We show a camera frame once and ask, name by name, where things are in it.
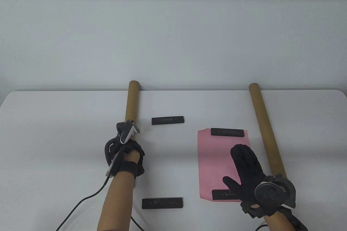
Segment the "person's right hand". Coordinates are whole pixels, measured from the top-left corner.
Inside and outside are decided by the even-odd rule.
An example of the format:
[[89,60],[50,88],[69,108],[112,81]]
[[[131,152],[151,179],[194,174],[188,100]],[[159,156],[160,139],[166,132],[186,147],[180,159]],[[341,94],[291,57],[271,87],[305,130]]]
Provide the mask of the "person's right hand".
[[251,217],[272,216],[276,212],[262,206],[255,197],[256,187],[266,178],[263,169],[257,159],[255,153],[250,147],[237,144],[230,150],[231,157],[240,178],[240,184],[230,178],[224,176],[223,183],[232,191],[242,203],[246,203],[246,213],[250,213]]

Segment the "person's left hand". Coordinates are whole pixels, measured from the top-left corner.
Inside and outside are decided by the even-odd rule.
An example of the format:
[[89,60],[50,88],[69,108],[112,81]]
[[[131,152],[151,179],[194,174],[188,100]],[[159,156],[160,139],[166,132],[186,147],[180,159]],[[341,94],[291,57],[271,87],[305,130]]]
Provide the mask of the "person's left hand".
[[[140,159],[137,163],[124,159],[125,154],[129,154],[132,151],[137,151],[140,154]],[[134,178],[137,178],[144,174],[144,155],[143,149],[136,141],[129,140],[125,144],[115,141],[108,148],[105,148],[105,157],[109,166],[106,176],[113,178],[119,172],[129,172],[134,175]]]

